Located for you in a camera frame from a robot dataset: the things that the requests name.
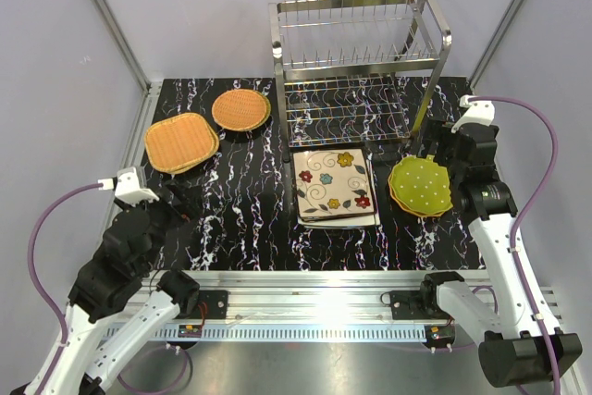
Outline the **cream rectangular tray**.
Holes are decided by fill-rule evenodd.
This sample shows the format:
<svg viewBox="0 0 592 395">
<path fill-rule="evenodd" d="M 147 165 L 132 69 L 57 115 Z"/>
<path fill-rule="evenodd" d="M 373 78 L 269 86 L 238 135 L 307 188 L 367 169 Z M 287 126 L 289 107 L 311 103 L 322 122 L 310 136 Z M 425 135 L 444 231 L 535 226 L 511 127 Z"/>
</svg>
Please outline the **cream rectangular tray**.
<svg viewBox="0 0 592 395">
<path fill-rule="evenodd" d="M 358 229 L 378 226 L 380 217 L 374 213 L 348 213 L 335 217 L 297 216 L 297 222 L 306 228 L 318 229 Z"/>
</svg>

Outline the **orange polka-dot plate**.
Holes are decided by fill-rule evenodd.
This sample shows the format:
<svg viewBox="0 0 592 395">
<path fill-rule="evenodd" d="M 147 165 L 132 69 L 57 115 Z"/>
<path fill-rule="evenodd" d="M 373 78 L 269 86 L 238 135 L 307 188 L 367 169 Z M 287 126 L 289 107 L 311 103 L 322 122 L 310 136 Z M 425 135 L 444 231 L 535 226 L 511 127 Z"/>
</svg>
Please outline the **orange polka-dot plate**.
<svg viewBox="0 0 592 395">
<path fill-rule="evenodd" d="M 440 217 L 452 209 L 450 194 L 443 185 L 419 181 L 405 184 L 401 179 L 388 179 L 391 199 L 404 212 L 418 217 Z"/>
</svg>

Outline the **large orange woven tray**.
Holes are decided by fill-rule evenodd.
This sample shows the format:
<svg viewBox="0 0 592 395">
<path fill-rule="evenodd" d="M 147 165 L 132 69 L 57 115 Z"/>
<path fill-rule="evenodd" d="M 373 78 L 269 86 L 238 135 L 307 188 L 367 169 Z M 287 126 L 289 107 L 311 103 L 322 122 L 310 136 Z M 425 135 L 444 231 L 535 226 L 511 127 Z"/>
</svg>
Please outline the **large orange woven tray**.
<svg viewBox="0 0 592 395">
<path fill-rule="evenodd" d="M 215 131 L 210 131 L 210 135 L 212 136 L 214 145 L 212 147 L 212 149 L 202 158 L 200 158 L 199 160 L 196 161 L 192 161 L 187 165 L 184 165 L 182 167 L 176 167 L 173 168 L 172 170 L 159 170 L 161 173 L 167 173 L 169 175 L 178 175 L 184 172 L 187 172 L 188 170 L 197 167 L 198 165 L 200 165 L 202 162 L 207 161 L 208 159 L 210 159 L 212 156 L 214 156 L 214 154 L 217 152 L 218 148 L 219 148 L 219 137 L 217 135 L 217 133 Z"/>
</svg>

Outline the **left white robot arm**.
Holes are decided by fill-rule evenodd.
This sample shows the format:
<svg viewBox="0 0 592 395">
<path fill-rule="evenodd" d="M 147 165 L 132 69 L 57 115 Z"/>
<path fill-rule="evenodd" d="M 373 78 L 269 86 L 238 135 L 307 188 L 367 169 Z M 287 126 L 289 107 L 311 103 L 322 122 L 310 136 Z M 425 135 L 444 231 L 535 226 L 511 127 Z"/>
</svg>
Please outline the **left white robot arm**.
<svg viewBox="0 0 592 395">
<path fill-rule="evenodd" d="M 54 312 L 59 333 L 38 374 L 17 394 L 105 394 L 154 333 L 175 317 L 188 318 L 199 307 L 199 284 L 180 270 L 167 271 L 142 309 L 110 339 L 104 334 L 153 267 L 150 258 L 167 233 L 189 221 L 189 214 L 150 189 L 120 193 L 112 179 L 78 187 L 51 203 L 36 221 L 27 251 L 34 288 Z M 59 309 L 37 275 L 34 248 L 49 215 L 66 200 L 90 190 L 113 190 L 121 211 L 78 272 L 65 309 Z"/>
</svg>

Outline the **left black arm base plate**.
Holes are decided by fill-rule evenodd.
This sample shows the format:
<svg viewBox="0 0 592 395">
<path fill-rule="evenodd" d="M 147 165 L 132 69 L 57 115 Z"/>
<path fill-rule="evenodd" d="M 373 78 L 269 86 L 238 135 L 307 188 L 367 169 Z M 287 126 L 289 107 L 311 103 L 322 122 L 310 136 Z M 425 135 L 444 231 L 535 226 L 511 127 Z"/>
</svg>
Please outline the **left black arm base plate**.
<svg viewBox="0 0 592 395">
<path fill-rule="evenodd" d="M 185 319 L 200 319 L 205 315 L 206 320 L 224 320 L 228 312 L 228 297 L 227 290 L 200 290 L 193 311 Z"/>
</svg>

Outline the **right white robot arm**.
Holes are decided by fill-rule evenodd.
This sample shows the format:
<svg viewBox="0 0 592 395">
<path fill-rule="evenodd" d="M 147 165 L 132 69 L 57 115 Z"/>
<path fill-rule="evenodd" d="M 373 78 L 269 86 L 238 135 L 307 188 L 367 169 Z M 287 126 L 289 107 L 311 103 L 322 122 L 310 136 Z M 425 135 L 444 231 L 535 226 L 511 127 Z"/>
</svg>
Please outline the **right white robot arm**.
<svg viewBox="0 0 592 395">
<path fill-rule="evenodd" d="M 576 334 L 562 331 L 538 286 L 519 236 L 516 204 L 496 169 L 498 132 L 491 124 L 431 119 L 418 153 L 432 154 L 447 169 L 453 206 L 483 256 L 498 307 L 482 302 L 457 272 L 425 275 L 419 307 L 463 328 L 491 386 L 550 382 L 559 393 L 561 377 L 583 348 Z"/>
</svg>

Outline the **green polka-dot plate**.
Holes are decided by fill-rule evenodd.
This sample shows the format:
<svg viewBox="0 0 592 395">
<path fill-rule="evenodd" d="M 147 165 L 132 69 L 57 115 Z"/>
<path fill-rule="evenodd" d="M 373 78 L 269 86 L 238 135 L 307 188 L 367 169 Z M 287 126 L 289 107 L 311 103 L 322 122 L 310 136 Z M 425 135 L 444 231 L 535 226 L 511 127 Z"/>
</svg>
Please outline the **green polka-dot plate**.
<svg viewBox="0 0 592 395">
<path fill-rule="evenodd" d="M 433 155 L 402 158 L 391 169 L 388 187 L 390 197 L 414 216 L 440 217 L 453 207 L 448 171 Z"/>
</svg>

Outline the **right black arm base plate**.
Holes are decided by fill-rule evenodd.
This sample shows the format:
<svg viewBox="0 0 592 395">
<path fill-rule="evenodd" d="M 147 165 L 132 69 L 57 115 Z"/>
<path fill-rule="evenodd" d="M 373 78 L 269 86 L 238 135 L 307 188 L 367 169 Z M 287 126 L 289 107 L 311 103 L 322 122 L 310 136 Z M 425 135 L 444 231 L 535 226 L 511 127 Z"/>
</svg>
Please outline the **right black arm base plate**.
<svg viewBox="0 0 592 395">
<path fill-rule="evenodd" d="M 426 306 L 419 290 L 392 290 L 387 305 L 393 320 L 444 324 L 451 321 L 449 314 Z"/>
</svg>

